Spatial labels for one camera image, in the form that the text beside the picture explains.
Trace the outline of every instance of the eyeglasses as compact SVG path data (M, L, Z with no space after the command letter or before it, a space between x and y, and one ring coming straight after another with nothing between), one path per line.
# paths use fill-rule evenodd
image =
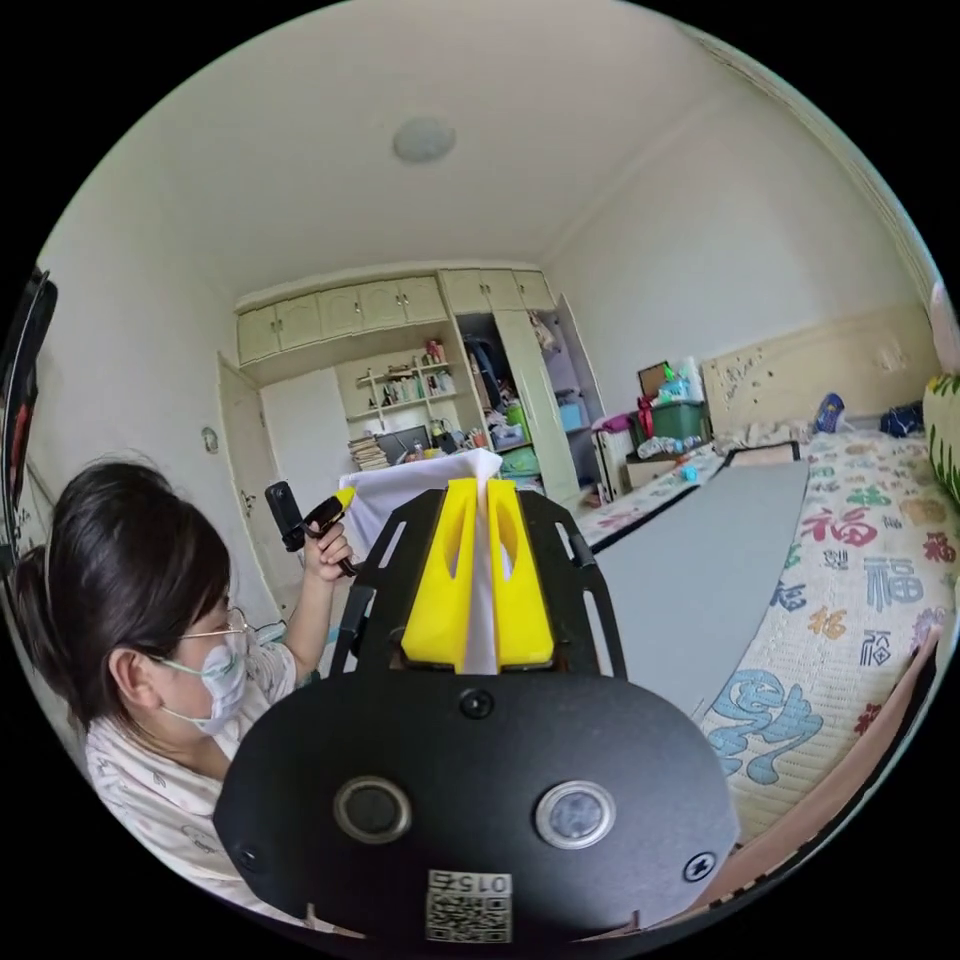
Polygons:
M185 633L183 639L192 639L193 637L229 637L241 634L249 644L256 631L247 623L247 618L239 607L231 607L227 611L227 626L223 630L208 630L203 633Z

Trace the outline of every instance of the yellow bracket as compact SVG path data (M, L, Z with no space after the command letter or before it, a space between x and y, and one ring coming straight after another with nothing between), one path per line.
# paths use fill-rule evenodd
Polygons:
M476 525L476 478L451 480L401 643L413 663L452 666L463 673Z
M487 511L497 668L548 666L553 660L553 634L512 480L487 482Z

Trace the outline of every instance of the headboard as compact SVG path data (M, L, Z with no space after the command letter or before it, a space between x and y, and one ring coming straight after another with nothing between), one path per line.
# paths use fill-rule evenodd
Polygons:
M940 372L918 303L806 327L703 364L715 434L751 423L812 421L828 393L850 416L916 403Z

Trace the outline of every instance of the ceiling light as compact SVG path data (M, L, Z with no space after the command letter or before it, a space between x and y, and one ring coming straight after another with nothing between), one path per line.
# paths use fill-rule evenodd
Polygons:
M415 117L394 134L393 152L404 163L430 163L445 157L456 141L456 131L443 120Z

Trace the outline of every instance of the pillow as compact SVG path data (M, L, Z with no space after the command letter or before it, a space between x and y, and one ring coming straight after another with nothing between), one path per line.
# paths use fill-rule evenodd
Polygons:
M933 471L960 503L960 375L942 374L927 384L923 422Z
M960 374L960 324L939 280L933 285L930 297L930 327L940 369L944 373Z

